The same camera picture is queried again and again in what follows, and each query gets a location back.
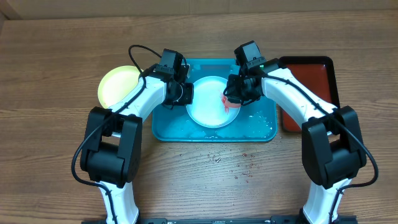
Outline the yellow plate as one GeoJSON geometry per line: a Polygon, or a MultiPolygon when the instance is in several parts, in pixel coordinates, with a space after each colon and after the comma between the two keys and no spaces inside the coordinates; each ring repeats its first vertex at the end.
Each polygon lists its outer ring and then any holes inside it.
{"type": "Polygon", "coordinates": [[[98,86],[98,100],[103,108],[121,101],[138,84],[140,71],[137,67],[124,65],[109,71],[98,86]]]}

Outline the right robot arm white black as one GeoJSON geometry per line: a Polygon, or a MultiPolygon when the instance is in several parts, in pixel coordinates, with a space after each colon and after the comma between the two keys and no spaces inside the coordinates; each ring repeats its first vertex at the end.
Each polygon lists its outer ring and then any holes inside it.
{"type": "Polygon", "coordinates": [[[229,101],[242,105],[265,96],[301,127],[302,164],[312,181],[307,202],[295,216],[273,216],[271,223],[357,223],[337,214],[346,189],[366,165],[359,120],[349,106],[337,108],[301,84],[279,59],[238,59],[237,75],[225,89],[229,101]]]}

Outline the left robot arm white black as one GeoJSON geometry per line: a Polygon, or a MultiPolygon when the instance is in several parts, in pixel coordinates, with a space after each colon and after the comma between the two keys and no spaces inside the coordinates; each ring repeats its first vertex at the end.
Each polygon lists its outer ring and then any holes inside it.
{"type": "Polygon", "coordinates": [[[105,223],[137,223],[132,181],[141,159],[142,125],[161,104],[185,106],[193,101],[187,83],[189,66],[154,64],[139,73],[138,84],[109,108],[94,107],[85,137],[73,156],[71,172],[82,184],[100,189],[105,223]]]}

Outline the light blue plate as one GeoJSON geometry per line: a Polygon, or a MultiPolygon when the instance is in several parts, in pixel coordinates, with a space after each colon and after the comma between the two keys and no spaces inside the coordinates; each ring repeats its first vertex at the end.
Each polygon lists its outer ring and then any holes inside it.
{"type": "Polygon", "coordinates": [[[217,76],[203,77],[194,83],[193,101],[186,106],[194,122],[206,128],[221,128],[237,117],[240,108],[224,104],[226,84],[227,79],[217,76]]]}

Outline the red wet sponge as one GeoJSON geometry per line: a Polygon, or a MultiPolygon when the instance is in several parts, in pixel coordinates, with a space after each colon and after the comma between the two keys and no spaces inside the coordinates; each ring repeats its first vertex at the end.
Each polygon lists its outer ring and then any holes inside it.
{"type": "Polygon", "coordinates": [[[228,100],[228,98],[227,98],[226,96],[224,96],[224,94],[222,94],[222,93],[221,93],[220,97],[221,97],[221,101],[222,101],[223,106],[224,106],[224,112],[225,112],[226,114],[229,113],[229,110],[230,110],[231,108],[232,108],[232,109],[238,109],[238,108],[241,107],[241,105],[240,105],[239,103],[231,103],[231,102],[228,100]]]}

